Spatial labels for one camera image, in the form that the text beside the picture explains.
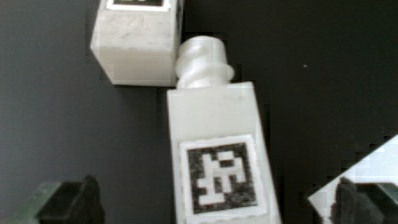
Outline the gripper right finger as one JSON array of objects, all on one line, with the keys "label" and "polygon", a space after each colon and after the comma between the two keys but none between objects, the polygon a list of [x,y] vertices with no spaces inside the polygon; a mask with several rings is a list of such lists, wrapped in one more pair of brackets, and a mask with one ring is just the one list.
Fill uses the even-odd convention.
[{"label": "gripper right finger", "polygon": [[398,186],[388,182],[354,183],[340,179],[333,224],[398,224]]}]

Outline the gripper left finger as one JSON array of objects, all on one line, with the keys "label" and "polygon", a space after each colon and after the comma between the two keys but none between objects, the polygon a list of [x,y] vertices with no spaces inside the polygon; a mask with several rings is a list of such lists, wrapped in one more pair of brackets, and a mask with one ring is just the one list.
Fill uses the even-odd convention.
[{"label": "gripper left finger", "polygon": [[82,181],[45,182],[11,224],[105,224],[97,178],[88,176]]}]

